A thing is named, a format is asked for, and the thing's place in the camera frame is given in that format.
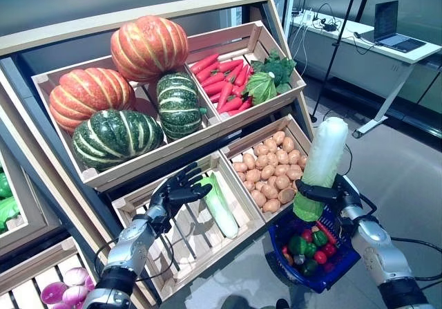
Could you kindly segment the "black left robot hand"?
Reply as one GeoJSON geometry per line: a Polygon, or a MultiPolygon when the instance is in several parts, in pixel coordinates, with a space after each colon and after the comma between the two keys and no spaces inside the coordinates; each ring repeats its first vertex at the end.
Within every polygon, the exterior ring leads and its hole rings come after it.
{"type": "Polygon", "coordinates": [[[168,177],[153,193],[147,216],[152,221],[164,221],[174,217],[181,206],[204,198],[213,188],[202,185],[201,168],[196,162],[187,165],[168,177]]]}

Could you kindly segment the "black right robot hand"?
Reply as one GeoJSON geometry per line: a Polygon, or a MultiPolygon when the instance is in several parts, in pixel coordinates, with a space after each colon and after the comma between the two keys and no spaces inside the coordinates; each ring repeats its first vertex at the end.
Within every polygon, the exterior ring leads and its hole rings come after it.
{"type": "Polygon", "coordinates": [[[347,206],[362,207],[360,194],[347,176],[336,174],[331,187],[308,185],[303,180],[296,180],[298,188],[293,211],[304,221],[318,220],[328,207],[333,213],[340,212],[347,206]]]}

